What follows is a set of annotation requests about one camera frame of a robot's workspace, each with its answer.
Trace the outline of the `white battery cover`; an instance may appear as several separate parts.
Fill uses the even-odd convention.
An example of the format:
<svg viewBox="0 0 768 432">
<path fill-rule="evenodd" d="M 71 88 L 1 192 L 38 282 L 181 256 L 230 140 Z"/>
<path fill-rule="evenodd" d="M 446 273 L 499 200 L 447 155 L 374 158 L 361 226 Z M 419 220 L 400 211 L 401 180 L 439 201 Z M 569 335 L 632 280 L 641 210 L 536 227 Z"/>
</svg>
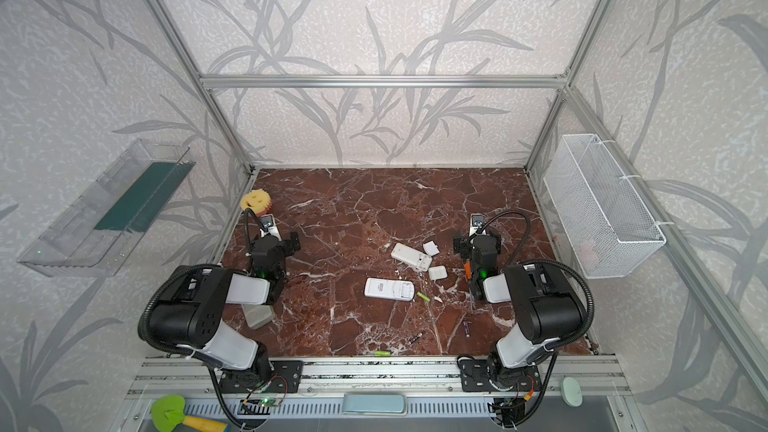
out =
<svg viewBox="0 0 768 432">
<path fill-rule="evenodd" d="M 438 255 L 440 253 L 440 250 L 434 241 L 429 241 L 427 243 L 424 243 L 423 250 L 427 255 L 431 257 Z"/>
<path fill-rule="evenodd" d="M 434 266 L 428 269 L 428 275 L 432 281 L 438 281 L 445 279 L 448 273 L 445 266 Z"/>
</svg>

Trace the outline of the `white remote control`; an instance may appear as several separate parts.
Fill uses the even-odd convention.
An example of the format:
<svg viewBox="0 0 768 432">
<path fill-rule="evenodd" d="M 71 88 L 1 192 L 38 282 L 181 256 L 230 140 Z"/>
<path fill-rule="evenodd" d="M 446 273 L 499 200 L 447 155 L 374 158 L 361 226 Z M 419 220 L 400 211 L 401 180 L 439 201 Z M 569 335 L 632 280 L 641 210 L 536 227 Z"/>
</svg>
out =
<svg viewBox="0 0 768 432">
<path fill-rule="evenodd" d="M 410 281 L 368 278 L 364 288 L 364 295 L 369 298 L 412 301 L 415 295 L 415 287 Z"/>
<path fill-rule="evenodd" d="M 432 257 L 402 243 L 397 243 L 391 257 L 419 272 L 426 272 L 432 263 Z"/>
</svg>

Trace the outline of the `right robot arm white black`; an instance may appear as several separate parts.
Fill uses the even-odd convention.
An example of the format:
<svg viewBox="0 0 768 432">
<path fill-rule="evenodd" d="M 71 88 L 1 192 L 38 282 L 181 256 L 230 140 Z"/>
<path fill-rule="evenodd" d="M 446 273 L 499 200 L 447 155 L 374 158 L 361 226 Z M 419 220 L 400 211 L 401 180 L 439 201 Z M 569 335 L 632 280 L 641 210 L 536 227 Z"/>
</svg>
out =
<svg viewBox="0 0 768 432">
<path fill-rule="evenodd" d="M 496 235 L 459 236 L 453 247 L 469 271 L 472 297 L 508 302 L 515 318 L 487 358 L 457 358 L 462 390 L 539 392 L 539 364 L 584 336 L 592 324 L 595 305 L 589 286 L 572 268 L 551 259 L 500 267 L 501 239 Z"/>
</svg>

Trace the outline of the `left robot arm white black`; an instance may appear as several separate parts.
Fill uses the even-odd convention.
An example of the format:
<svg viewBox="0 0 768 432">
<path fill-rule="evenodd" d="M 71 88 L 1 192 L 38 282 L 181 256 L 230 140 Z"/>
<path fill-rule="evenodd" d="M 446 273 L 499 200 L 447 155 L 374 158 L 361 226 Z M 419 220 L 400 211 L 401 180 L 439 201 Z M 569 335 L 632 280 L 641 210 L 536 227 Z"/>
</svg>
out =
<svg viewBox="0 0 768 432">
<path fill-rule="evenodd" d="M 216 264 L 177 267 L 149 299 L 138 323 L 139 337 L 151 347 L 201 361 L 210 371 L 232 374 L 249 388 L 274 375 L 266 347 L 223 320 L 228 304 L 271 306 L 287 281 L 286 259 L 301 249 L 287 239 L 265 235 L 250 249 L 250 269 Z"/>
</svg>

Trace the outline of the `yellow smiley sponge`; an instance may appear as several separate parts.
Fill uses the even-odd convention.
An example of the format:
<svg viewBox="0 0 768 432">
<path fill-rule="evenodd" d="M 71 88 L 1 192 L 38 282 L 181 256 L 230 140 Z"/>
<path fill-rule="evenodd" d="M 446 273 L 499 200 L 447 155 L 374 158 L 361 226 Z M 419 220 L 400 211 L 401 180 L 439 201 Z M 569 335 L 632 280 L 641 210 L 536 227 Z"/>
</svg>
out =
<svg viewBox="0 0 768 432">
<path fill-rule="evenodd" d="M 270 212 L 272 198 L 264 189 L 251 190 L 242 197 L 240 207 L 243 211 L 250 210 L 257 216 L 261 216 Z"/>
</svg>

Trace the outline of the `grey rectangular sponge block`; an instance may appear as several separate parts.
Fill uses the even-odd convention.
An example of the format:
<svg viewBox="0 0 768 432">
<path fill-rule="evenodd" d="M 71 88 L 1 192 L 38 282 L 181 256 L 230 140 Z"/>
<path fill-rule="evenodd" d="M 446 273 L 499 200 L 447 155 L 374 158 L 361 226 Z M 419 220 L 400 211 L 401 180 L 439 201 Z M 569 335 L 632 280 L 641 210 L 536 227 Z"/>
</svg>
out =
<svg viewBox="0 0 768 432">
<path fill-rule="evenodd" d="M 241 307 L 247 326 L 253 330 L 270 324 L 276 318 L 271 305 L 242 304 Z"/>
</svg>

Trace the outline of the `pink item in basket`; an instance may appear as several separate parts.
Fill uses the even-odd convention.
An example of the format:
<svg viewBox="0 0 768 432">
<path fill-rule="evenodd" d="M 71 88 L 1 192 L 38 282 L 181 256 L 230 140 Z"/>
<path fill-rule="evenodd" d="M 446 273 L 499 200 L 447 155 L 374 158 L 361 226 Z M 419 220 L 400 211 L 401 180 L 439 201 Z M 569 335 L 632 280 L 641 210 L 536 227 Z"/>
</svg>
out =
<svg viewBox="0 0 768 432">
<path fill-rule="evenodd" d="M 577 249 L 577 257 L 585 271 L 594 271 L 600 263 L 597 243 L 592 239 L 581 242 Z"/>
</svg>

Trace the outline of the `pale green round soap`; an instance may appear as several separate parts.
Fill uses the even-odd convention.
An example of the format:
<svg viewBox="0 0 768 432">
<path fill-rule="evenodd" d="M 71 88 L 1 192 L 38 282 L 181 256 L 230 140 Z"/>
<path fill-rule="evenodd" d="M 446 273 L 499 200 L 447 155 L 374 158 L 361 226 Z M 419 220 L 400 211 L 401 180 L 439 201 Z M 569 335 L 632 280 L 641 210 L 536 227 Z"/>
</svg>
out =
<svg viewBox="0 0 768 432">
<path fill-rule="evenodd" d="M 560 383 L 560 393 L 563 401 L 573 408 L 583 404 L 583 392 L 580 383 L 573 377 L 564 377 Z"/>
</svg>

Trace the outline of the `pale green rectangular tray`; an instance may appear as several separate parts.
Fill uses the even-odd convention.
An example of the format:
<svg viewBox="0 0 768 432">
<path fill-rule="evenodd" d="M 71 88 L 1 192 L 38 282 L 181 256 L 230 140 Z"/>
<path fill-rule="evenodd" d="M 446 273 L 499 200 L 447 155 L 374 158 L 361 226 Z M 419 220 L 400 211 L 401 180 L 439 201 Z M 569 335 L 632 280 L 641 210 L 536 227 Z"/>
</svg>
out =
<svg viewBox="0 0 768 432">
<path fill-rule="evenodd" d="M 401 394 L 347 393 L 342 401 L 344 415 L 405 415 L 407 400 Z"/>
</svg>

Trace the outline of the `green yellow scoop brush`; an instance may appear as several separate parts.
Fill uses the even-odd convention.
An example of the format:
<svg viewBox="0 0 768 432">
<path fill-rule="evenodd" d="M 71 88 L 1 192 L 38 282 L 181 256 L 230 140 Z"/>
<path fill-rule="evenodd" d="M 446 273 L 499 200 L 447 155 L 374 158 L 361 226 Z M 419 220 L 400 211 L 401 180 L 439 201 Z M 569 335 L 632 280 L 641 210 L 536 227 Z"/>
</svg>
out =
<svg viewBox="0 0 768 432">
<path fill-rule="evenodd" d="M 159 432 L 173 432 L 184 425 L 200 432 L 225 432 L 229 426 L 223 422 L 186 415 L 186 400 L 179 395 L 167 395 L 153 402 L 150 407 L 151 420 Z"/>
</svg>

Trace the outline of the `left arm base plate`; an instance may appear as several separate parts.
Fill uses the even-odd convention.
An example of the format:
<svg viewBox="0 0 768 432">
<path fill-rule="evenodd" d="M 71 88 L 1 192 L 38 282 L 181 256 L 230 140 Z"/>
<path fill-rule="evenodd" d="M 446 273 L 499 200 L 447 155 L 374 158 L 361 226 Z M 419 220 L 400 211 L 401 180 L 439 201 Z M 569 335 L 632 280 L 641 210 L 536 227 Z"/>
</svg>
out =
<svg viewBox="0 0 768 432">
<path fill-rule="evenodd" d="M 271 360 L 265 372 L 224 369 L 218 384 L 223 394 L 294 394 L 299 389 L 303 366 L 301 360 Z"/>
</svg>

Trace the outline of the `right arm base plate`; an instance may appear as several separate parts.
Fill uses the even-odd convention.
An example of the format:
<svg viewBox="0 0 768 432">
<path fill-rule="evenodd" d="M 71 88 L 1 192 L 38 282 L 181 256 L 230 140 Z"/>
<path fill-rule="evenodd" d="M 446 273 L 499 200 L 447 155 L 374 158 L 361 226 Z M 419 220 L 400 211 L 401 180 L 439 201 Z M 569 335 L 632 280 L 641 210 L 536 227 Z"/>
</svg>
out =
<svg viewBox="0 0 768 432">
<path fill-rule="evenodd" d="M 456 360 L 463 392 L 534 393 L 541 390 L 542 377 L 537 366 L 503 367 L 495 357 L 461 355 Z"/>
</svg>

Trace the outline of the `clear plastic wall shelf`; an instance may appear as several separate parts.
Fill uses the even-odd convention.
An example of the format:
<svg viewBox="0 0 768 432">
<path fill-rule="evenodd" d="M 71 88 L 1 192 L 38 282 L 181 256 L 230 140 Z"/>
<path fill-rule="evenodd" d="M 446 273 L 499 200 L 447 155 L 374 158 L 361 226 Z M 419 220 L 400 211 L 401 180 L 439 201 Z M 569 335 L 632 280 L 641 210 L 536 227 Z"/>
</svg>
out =
<svg viewBox="0 0 768 432">
<path fill-rule="evenodd" d="M 134 141 L 18 262 L 47 277 L 116 275 L 194 165 L 188 146 Z"/>
</svg>

